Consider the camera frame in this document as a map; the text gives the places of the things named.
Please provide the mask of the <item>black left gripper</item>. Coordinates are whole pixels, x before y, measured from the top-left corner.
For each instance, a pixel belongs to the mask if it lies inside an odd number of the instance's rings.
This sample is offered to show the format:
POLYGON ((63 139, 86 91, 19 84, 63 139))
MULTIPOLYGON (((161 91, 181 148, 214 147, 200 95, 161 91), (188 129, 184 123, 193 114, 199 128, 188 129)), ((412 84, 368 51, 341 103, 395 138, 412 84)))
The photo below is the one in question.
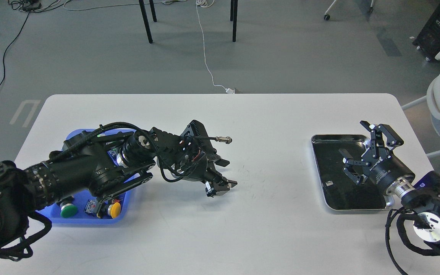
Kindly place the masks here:
POLYGON ((187 181, 201 181, 205 183, 207 197, 222 196, 237 186, 238 182, 222 178, 220 172, 215 170, 215 165, 227 167, 229 160, 208 160, 204 151, 181 152, 178 159, 178 172, 188 173, 186 176, 178 176, 178 179, 187 181))

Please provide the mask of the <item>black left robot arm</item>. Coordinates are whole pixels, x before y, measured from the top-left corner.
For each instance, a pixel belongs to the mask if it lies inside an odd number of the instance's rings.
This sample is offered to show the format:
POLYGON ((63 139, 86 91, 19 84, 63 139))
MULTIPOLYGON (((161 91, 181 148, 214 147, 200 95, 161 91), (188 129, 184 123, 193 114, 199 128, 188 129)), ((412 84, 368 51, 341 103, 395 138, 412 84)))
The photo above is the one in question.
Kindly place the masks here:
POLYGON ((225 194, 237 182, 216 170, 230 162, 218 155, 212 141, 229 144, 232 139, 208 136, 197 120, 180 135, 114 122, 71 137, 63 150, 26 169, 0 161, 0 258, 31 257, 31 244, 52 227, 40 210, 58 204, 67 211, 72 196, 82 190, 96 198, 98 217, 115 217, 118 205, 111 201, 152 179, 155 165, 167 182, 199 181, 208 197, 225 194))

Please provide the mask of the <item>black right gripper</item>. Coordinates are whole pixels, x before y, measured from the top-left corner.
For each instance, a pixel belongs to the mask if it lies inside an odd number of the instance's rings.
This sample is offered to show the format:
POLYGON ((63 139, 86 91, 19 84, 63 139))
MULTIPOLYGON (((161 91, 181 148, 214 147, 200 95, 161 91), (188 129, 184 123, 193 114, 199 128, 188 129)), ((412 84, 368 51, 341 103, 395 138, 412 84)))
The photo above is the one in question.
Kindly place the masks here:
POLYGON ((338 151, 343 156, 343 171, 356 184, 365 184, 368 180, 377 186, 385 196, 392 192, 387 189, 394 181, 402 178, 414 181, 415 174, 395 155, 394 148, 402 146, 404 140, 388 124, 370 124, 361 120, 360 124, 370 132, 369 147, 355 160, 344 148, 338 151), (357 173, 355 167, 362 167, 363 173, 357 173))

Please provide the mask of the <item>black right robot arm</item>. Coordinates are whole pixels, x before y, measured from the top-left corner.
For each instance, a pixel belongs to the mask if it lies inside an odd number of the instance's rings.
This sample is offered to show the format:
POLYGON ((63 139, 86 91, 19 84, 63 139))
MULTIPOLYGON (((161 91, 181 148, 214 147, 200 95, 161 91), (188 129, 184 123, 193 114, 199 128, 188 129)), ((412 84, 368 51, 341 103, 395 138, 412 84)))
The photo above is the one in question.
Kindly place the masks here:
POLYGON ((393 257, 390 246, 390 227, 396 220, 400 239, 411 251, 423 256, 440 256, 440 175, 431 171, 423 178, 424 186, 412 185, 414 173, 394 155, 403 139, 387 124, 360 124, 370 132, 370 144, 359 159, 346 149, 343 156, 344 173, 356 184, 370 181, 388 197, 397 196, 400 209, 391 209, 385 224, 385 244, 396 269, 405 271, 393 257))

